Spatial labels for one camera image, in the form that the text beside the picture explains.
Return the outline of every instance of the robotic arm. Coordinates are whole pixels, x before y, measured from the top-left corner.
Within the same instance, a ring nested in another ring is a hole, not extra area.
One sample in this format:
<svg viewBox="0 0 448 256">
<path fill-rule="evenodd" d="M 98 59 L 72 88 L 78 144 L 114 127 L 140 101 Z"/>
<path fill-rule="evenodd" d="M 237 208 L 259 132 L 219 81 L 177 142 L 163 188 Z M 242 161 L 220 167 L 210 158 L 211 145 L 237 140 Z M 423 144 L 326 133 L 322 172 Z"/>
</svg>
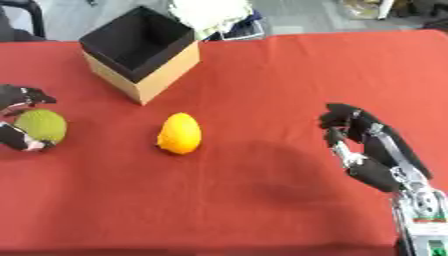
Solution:
<svg viewBox="0 0 448 256">
<path fill-rule="evenodd" d="M 392 195 L 399 255 L 448 256 L 448 201 L 430 185 L 430 171 L 393 128 L 373 115 L 345 104 L 327 107 L 320 126 L 347 174 Z M 346 138 L 363 144 L 364 153 L 350 151 Z"/>
<path fill-rule="evenodd" d="M 0 85 L 0 111 L 5 117 L 16 116 L 40 103 L 56 103 L 56 99 L 42 90 L 30 87 Z M 36 151 L 52 147 L 50 141 L 31 138 L 26 132 L 4 121 L 0 122 L 0 143 L 20 151 Z"/>
</svg>

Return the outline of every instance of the box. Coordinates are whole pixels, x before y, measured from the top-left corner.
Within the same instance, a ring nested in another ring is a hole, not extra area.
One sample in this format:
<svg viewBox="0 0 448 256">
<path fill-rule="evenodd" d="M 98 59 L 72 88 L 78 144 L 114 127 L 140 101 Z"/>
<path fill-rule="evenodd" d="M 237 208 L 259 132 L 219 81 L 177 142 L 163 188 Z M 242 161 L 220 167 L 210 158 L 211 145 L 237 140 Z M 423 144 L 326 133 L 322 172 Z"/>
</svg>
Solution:
<svg viewBox="0 0 448 256">
<path fill-rule="evenodd" d="M 200 61 L 192 29 L 145 7 L 80 42 L 92 71 L 142 105 Z"/>
</svg>

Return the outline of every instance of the yellow fruit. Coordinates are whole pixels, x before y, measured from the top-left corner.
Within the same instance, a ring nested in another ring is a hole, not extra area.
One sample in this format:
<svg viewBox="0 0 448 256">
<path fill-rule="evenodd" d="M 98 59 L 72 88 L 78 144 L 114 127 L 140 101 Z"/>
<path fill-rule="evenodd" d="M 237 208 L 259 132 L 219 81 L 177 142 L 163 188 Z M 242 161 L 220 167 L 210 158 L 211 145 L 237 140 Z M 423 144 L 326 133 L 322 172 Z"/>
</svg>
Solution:
<svg viewBox="0 0 448 256">
<path fill-rule="evenodd" d="M 36 140 L 58 144 L 65 137 L 67 123 L 59 114 L 47 109 L 26 111 L 17 117 L 14 125 Z"/>
<path fill-rule="evenodd" d="M 201 143 L 201 128 L 188 114 L 177 113 L 163 124 L 157 145 L 176 154 L 193 152 Z"/>
</svg>

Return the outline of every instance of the green fruit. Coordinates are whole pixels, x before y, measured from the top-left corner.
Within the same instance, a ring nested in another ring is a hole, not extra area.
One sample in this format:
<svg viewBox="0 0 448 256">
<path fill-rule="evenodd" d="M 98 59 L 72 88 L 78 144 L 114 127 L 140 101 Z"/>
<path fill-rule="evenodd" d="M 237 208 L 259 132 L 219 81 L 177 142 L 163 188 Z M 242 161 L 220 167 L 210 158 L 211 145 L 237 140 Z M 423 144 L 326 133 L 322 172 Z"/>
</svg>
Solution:
<svg viewBox="0 0 448 256">
<path fill-rule="evenodd" d="M 67 122 L 59 114 L 47 109 L 34 109 L 21 114 L 14 125 L 35 140 L 49 140 L 58 144 L 65 137 Z"/>
</svg>

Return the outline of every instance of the gray floor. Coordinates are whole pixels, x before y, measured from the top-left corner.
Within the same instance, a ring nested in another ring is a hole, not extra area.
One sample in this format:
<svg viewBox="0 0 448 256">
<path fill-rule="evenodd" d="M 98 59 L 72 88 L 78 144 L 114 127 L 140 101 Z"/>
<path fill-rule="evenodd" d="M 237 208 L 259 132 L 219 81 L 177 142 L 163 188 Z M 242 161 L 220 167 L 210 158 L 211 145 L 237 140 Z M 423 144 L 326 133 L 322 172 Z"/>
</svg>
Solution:
<svg viewBox="0 0 448 256">
<path fill-rule="evenodd" d="M 43 10 L 48 38 L 77 40 L 120 14 L 138 5 L 167 13 L 169 0 L 97 0 L 91 7 L 84 0 L 37 0 Z M 389 18 L 384 21 L 352 20 L 337 4 L 338 0 L 251 0 L 265 17 L 268 34 L 321 33 L 366 30 L 413 29 L 421 18 Z M 7 10 L 14 26 L 29 28 L 26 13 Z"/>
</svg>

